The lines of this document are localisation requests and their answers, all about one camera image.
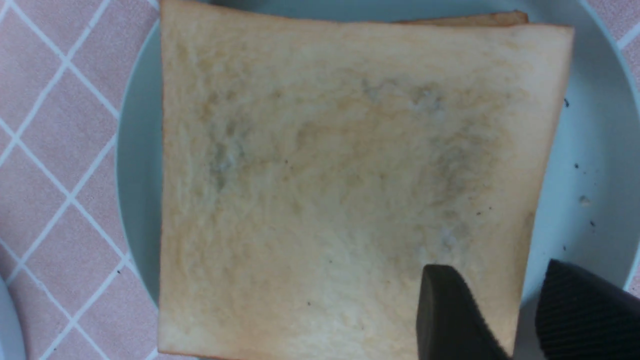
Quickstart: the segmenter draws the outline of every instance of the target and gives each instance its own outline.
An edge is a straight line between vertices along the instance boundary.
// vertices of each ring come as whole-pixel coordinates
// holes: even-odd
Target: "toast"
[[[511,352],[572,40],[163,0],[159,351],[414,360],[441,263]]]

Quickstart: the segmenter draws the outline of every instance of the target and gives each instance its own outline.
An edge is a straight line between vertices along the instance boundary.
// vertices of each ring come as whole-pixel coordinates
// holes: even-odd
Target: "pink checkered tablecloth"
[[[640,81],[640,0],[591,4]],[[29,359],[180,358],[157,353],[157,311],[131,262],[113,176],[118,112],[157,0],[0,9],[0,275]],[[640,276],[631,291],[640,295]]]

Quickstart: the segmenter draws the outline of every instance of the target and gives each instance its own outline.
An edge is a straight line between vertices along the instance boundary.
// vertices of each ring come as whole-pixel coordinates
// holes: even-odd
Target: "bread slice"
[[[572,38],[163,0],[159,351],[415,360],[425,263],[511,351]]]
[[[529,16],[524,12],[488,13],[463,17],[442,17],[439,19],[398,21],[398,24],[439,25],[439,26],[512,26],[527,24]]]

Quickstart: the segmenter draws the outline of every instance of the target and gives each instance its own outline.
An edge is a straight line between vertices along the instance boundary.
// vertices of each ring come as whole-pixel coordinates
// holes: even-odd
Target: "white grid line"
[[[16,255],[13,250],[4,242],[4,240],[0,239],[0,245],[2,247],[4,247],[4,249],[7,251],[7,253],[9,253],[9,255],[15,260],[18,259],[18,255]],[[49,291],[49,289],[47,289],[47,286],[42,283],[42,281],[38,280],[36,278],[36,276],[33,274],[33,272],[31,272],[31,270],[29,268],[27,268],[26,266],[24,267],[24,272],[25,274],[27,274],[31,280],[36,284],[36,286],[42,290],[45,295],[47,296],[47,298],[49,298],[49,300],[54,304],[54,306],[56,306],[61,312],[62,314],[67,318],[67,320],[69,321],[69,323],[67,324],[67,327],[69,326],[70,323],[72,323],[73,318],[69,315],[69,313],[67,312],[67,310],[65,310],[64,307],[62,307],[62,305],[56,300],[56,298],[53,297],[53,294]],[[102,295],[102,293],[104,292],[104,289],[106,289],[106,287],[108,286],[108,284],[106,286],[104,286],[104,283],[100,286],[100,288],[98,288],[98,290],[89,298],[89,300],[87,301],[87,303],[89,301],[95,302],[95,300],[98,299],[98,297],[100,297],[100,295]],[[91,304],[85,303],[85,305],[81,308],[86,308],[88,309]],[[76,330],[78,330],[78,332],[80,332],[80,334],[87,340],[87,342],[89,344],[91,344],[93,346],[93,348],[98,352],[98,354],[100,354],[100,356],[102,356],[103,359],[109,360],[109,357],[102,351],[102,349],[98,346],[98,344],[96,344],[94,342],[93,339],[91,339],[91,337],[89,337],[89,335],[84,331],[84,329],[82,327],[80,327],[80,325],[77,323],[77,319],[76,322],[74,323]]]
[[[34,33],[36,33],[36,35],[38,35],[38,37],[45,44],[47,44],[49,46],[49,48],[54,53],[56,53],[56,55],[58,55],[58,57],[62,61],[62,66],[61,67],[63,68],[63,70],[66,69],[66,68],[69,68],[80,79],[80,82],[82,82],[85,86],[87,86],[87,88],[89,88],[91,93],[93,93],[98,98],[98,100],[102,103],[102,105],[104,105],[104,107],[107,108],[107,110],[117,120],[119,118],[118,110],[116,110],[116,108],[95,88],[95,86],[93,86],[93,84],[91,84],[87,80],[87,78],[80,73],[80,70],[78,70],[78,68],[76,68],[76,66],[71,62],[71,57],[69,56],[69,55],[74,55],[75,51],[77,51],[80,48],[80,46],[82,45],[84,40],[86,40],[86,38],[88,37],[90,30],[87,31],[86,34],[83,32],[83,34],[78,38],[76,43],[71,47],[71,49],[73,50],[74,53],[71,53],[71,51],[70,51],[69,55],[64,55],[62,53],[62,51],[56,46],[56,44],[54,44],[53,41],[51,41],[51,39],[47,35],[45,35],[45,33],[43,33],[42,30],[40,30],[40,28],[38,28],[38,26],[31,21],[31,19],[29,19],[27,17],[27,15],[22,11],[22,9],[20,9],[18,7],[17,4],[15,4],[12,0],[7,0],[7,1],[10,3],[11,8],[20,17],[20,19],[22,19],[22,21],[24,21],[27,24],[27,26],[29,26],[29,28]],[[103,0],[103,2],[98,7],[98,10],[96,11],[96,15],[94,15],[94,17],[92,19],[92,20],[95,19],[94,20],[95,23],[97,23],[98,20],[100,19],[100,15],[102,15],[104,13],[104,10],[105,10],[106,6],[108,5],[107,4],[108,1],[109,0]]]
[[[16,262],[17,262],[14,271],[12,272],[12,274],[7,279],[7,284],[9,285],[13,281],[13,279],[19,273],[20,269],[24,269],[24,271],[30,276],[30,278],[34,281],[34,283],[41,290],[43,290],[45,292],[45,294],[47,295],[49,300],[56,307],[58,307],[58,309],[69,319],[69,324],[65,327],[65,330],[63,331],[63,333],[59,334],[58,337],[52,342],[52,344],[49,347],[49,349],[47,349],[47,352],[43,355],[43,358],[48,357],[51,354],[51,352],[53,351],[53,349],[56,348],[56,346],[68,334],[70,329],[75,327],[82,334],[82,336],[87,340],[87,342],[100,354],[100,356],[103,359],[108,359],[107,355],[102,351],[102,349],[100,349],[100,347],[94,342],[93,339],[91,339],[91,337],[84,331],[84,329],[82,329],[82,327],[80,327],[79,324],[77,324],[77,321],[80,318],[80,316],[82,316],[82,314],[102,295],[104,290],[108,287],[108,285],[111,283],[111,281],[115,277],[115,274],[118,271],[118,269],[123,267],[123,266],[131,266],[131,262],[129,261],[129,255],[122,253],[122,251],[113,243],[113,240],[111,240],[111,238],[109,236],[107,236],[106,233],[104,232],[104,230],[98,225],[98,223],[95,221],[95,219],[93,219],[93,217],[91,217],[88,214],[88,212],[82,207],[82,205],[80,205],[80,203],[78,203],[78,201],[75,199],[75,196],[77,195],[77,193],[84,186],[84,184],[87,182],[87,180],[89,178],[91,178],[91,175],[95,172],[95,169],[99,166],[99,164],[104,159],[104,157],[106,156],[108,151],[114,146],[116,135],[113,135],[113,137],[107,142],[107,144],[103,147],[103,149],[98,153],[97,157],[94,159],[92,164],[89,166],[89,169],[84,173],[83,177],[76,184],[76,186],[71,191],[71,193],[69,193],[67,191],[67,189],[64,186],[62,186],[62,184],[53,176],[53,174],[44,166],[44,164],[41,161],[38,160],[38,158],[26,147],[26,145],[20,139],[21,134],[24,132],[25,128],[27,128],[29,126],[29,123],[33,120],[33,118],[37,114],[37,112],[40,109],[42,103],[44,102],[44,99],[47,97],[48,93],[51,91],[51,89],[54,87],[54,85],[60,80],[60,78],[62,77],[62,74],[64,73],[64,71],[66,69],[70,69],[78,77],[80,82],[82,82],[89,89],[89,91],[91,93],[93,93],[98,98],[98,100],[103,104],[103,106],[105,106],[105,108],[107,108],[107,110],[114,116],[114,118],[116,120],[118,120],[119,114],[118,114],[117,110],[113,107],[113,105],[111,105],[111,103],[93,86],[93,84],[90,83],[90,81],[87,80],[87,78],[83,74],[81,74],[81,72],[70,61],[70,59],[75,55],[77,50],[81,47],[82,43],[89,36],[89,34],[90,34],[91,30],[93,29],[93,27],[99,21],[100,17],[104,13],[104,10],[107,8],[109,2],[110,2],[110,0],[103,0],[103,2],[101,2],[101,4],[99,5],[98,9],[93,14],[93,17],[89,21],[88,26],[81,33],[80,37],[76,40],[75,44],[71,47],[71,49],[70,49],[70,51],[68,52],[67,55],[64,55],[60,51],[60,49],[58,49],[58,47],[53,43],[53,41],[51,41],[51,39],[49,39],[38,28],[38,26],[36,26],[31,21],[31,19],[29,19],[27,17],[27,15],[17,6],[17,4],[15,4],[13,2],[13,0],[6,0],[5,4],[3,6],[3,9],[0,10],[0,20],[2,19],[4,14],[7,13],[9,8],[11,8],[13,11],[15,11],[15,13],[20,17],[20,19],[25,24],[27,24],[27,26],[29,26],[29,28],[32,31],[34,31],[34,33],[36,33],[38,35],[38,37],[45,44],[47,44],[49,46],[49,48],[51,48],[53,50],[53,52],[62,61],[62,64],[61,64],[60,68],[56,71],[54,77],[48,82],[47,86],[41,91],[41,93],[38,96],[38,98],[36,99],[36,102],[34,103],[31,111],[29,112],[29,114],[27,115],[27,117],[25,118],[25,120],[22,122],[22,124],[20,125],[20,127],[18,128],[18,130],[15,133],[12,131],[12,129],[10,129],[6,125],[6,123],[2,119],[0,119],[0,127],[2,127],[12,138],[9,146],[7,146],[7,148],[2,153],[2,155],[0,155],[0,166],[5,161],[5,159],[8,157],[8,155],[12,151],[12,149],[16,145],[18,145],[27,154],[27,156],[29,158],[31,158],[31,160],[36,164],[36,166],[38,168],[40,168],[40,170],[42,170],[44,172],[44,174],[52,181],[52,183],[66,197],[63,205],[56,212],[56,214],[54,214],[52,219],[45,226],[45,229],[42,231],[40,236],[34,241],[33,244],[31,244],[31,246],[29,247],[27,252],[22,256],[22,258],[18,258],[18,256],[9,248],[9,246],[7,246],[7,244],[0,239],[0,245],[2,245],[4,248],[6,248],[8,253],[10,254],[10,256],[14,260],[16,260]],[[89,298],[89,300],[84,304],[84,306],[73,317],[71,317],[69,315],[69,313],[64,309],[64,307],[62,307],[62,305],[53,297],[53,295],[46,288],[46,286],[41,281],[39,281],[35,277],[35,275],[31,272],[31,270],[25,265],[25,262],[27,261],[29,256],[39,246],[39,244],[42,242],[42,240],[48,235],[48,233],[51,230],[51,228],[53,227],[53,225],[59,220],[59,218],[62,215],[62,213],[64,213],[64,211],[68,208],[68,206],[70,204],[73,204],[75,207],[78,208],[78,210],[84,215],[84,217],[87,218],[87,221],[89,221],[89,223],[91,223],[92,226],[94,226],[94,228],[96,228],[98,233],[100,233],[100,235],[102,235],[102,237],[105,238],[105,240],[111,245],[111,247],[115,250],[115,252],[120,256],[120,262],[119,262],[116,270],[114,272],[112,272],[107,277],[107,279],[101,284],[99,289]]]
[[[76,184],[74,189],[71,191],[71,193],[69,193],[67,189],[55,178],[55,176],[53,176],[53,174],[49,171],[49,169],[47,169],[44,166],[44,164],[31,152],[31,150],[26,145],[24,145],[24,143],[20,138],[17,138],[17,136],[12,133],[10,133],[10,135],[13,136],[17,145],[27,154],[27,157],[29,157],[35,163],[35,165],[38,168],[40,168],[40,170],[42,170],[42,172],[49,178],[49,180],[51,180],[52,183],[54,183],[54,185],[58,188],[58,190],[62,192],[62,194],[66,197],[66,199],[63,202],[63,204],[60,206],[60,208],[57,210],[57,212],[53,215],[51,220],[47,223],[47,225],[42,230],[40,235],[31,244],[31,246],[24,253],[24,255],[22,255],[22,258],[20,259],[18,266],[16,266],[16,269],[14,269],[12,274],[6,280],[7,285],[11,284],[11,282],[15,279],[20,269],[25,266],[27,260],[32,255],[32,253],[38,248],[38,246],[40,246],[40,244],[44,241],[47,235],[49,235],[49,232],[51,231],[53,226],[58,222],[58,220],[60,219],[60,217],[66,211],[66,209],[69,207],[70,204],[73,204],[78,208],[80,213],[84,215],[85,218],[87,218],[87,221],[89,221],[89,223],[91,223],[96,228],[98,233],[100,233],[100,235],[102,235],[102,237],[107,241],[107,243],[115,250],[116,254],[118,254],[121,258],[123,258],[124,254],[122,253],[122,251],[113,243],[113,240],[111,240],[111,238],[109,238],[108,236],[105,237],[106,233],[104,232],[104,230],[102,230],[102,228],[97,224],[97,222],[92,217],[91,219],[87,217],[88,215],[87,211],[75,199],[75,196],[80,192],[80,190],[82,189],[84,184],[87,182],[87,180],[91,178],[91,175],[93,174],[95,169],[100,165],[100,162],[104,159],[106,154],[115,144],[116,135],[113,135],[111,139],[107,142],[107,144],[98,153],[98,156],[96,156],[93,163],[89,166],[89,169],[87,169],[87,171],[84,173],[82,178],[80,178],[80,181],[78,181],[78,183]]]
[[[149,355],[147,355],[147,357],[145,357],[145,360],[153,360],[157,357],[158,357],[158,348],[155,348],[153,349],[153,351],[151,351]]]
[[[0,9],[0,22],[2,22],[2,19],[4,19],[4,16],[6,15],[7,11],[9,11],[9,3],[4,2],[2,9]]]
[[[160,10],[160,5],[158,4],[157,0],[147,0],[149,2],[149,4],[151,4],[151,6],[154,7],[154,9],[156,10]]]
[[[62,330],[61,333],[53,340],[49,348],[42,354],[41,359],[47,359],[53,352],[54,349],[60,345],[62,340],[67,336],[67,334],[71,331],[72,328],[77,327],[77,322],[80,320],[80,317],[93,305],[93,303],[98,300],[100,295],[104,293],[104,290],[113,282],[113,279],[118,275],[118,271],[124,266],[125,260],[121,259],[120,262],[116,265],[116,267],[109,273],[107,278],[102,282],[102,284],[98,287],[98,289],[93,293],[93,295],[87,300],[84,305],[76,312],[76,314],[71,318],[67,326]],[[100,354],[103,359],[108,359],[108,356],[104,353]]]
[[[67,60],[66,65],[69,70],[71,70],[71,72],[76,75],[80,82],[84,84],[89,89],[89,91],[98,98],[98,100],[102,103],[102,105],[104,105],[105,108],[107,108],[107,110],[113,115],[113,117],[118,120],[120,118],[120,113],[118,112],[118,110],[116,110],[116,108],[113,107],[113,105],[111,105],[109,100],[104,97],[100,90],[98,90],[93,84],[91,84],[89,79],[87,79],[71,61]]]
[[[640,22],[631,28],[623,37],[618,40],[618,47],[622,50],[640,35]]]
[[[62,78],[62,74],[64,73],[64,71],[65,71],[64,66],[61,66],[60,68],[58,68],[56,73],[53,75],[53,78],[51,78],[51,80],[49,80],[49,82],[44,87],[44,89],[42,89],[42,91],[38,94],[38,97],[36,98],[36,101],[34,102],[33,107],[31,108],[31,110],[27,114],[27,117],[24,119],[22,124],[18,127],[18,130],[16,131],[15,135],[13,135],[13,130],[11,130],[11,128],[4,121],[0,121],[0,127],[4,128],[4,130],[12,138],[11,142],[6,147],[4,153],[0,156],[0,166],[2,166],[4,161],[9,156],[9,152],[11,152],[13,147],[15,147],[16,139],[18,139],[22,135],[24,130],[27,128],[27,126],[29,126],[29,124],[31,123],[33,118],[38,113],[38,110],[42,106],[42,103],[44,102],[44,99],[49,95],[49,92],[51,92],[51,89],[53,89],[53,86],[55,86],[55,84],[58,82],[58,80],[60,80],[60,78]]]
[[[4,249],[7,251],[7,253],[9,254],[9,256],[11,256],[11,258],[17,263],[18,261],[20,261],[20,257],[18,255],[16,255],[13,250],[9,247],[9,245],[7,243],[4,242],[4,240],[2,240],[2,238],[0,238],[0,245],[2,245],[2,247],[4,247]]]

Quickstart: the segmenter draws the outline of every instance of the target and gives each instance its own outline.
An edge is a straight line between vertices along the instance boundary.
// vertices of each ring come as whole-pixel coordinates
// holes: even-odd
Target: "black object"
[[[587,270],[552,259],[536,312],[547,359],[640,359],[640,300]]]
[[[416,333],[420,360],[509,359],[451,266],[422,269]]]

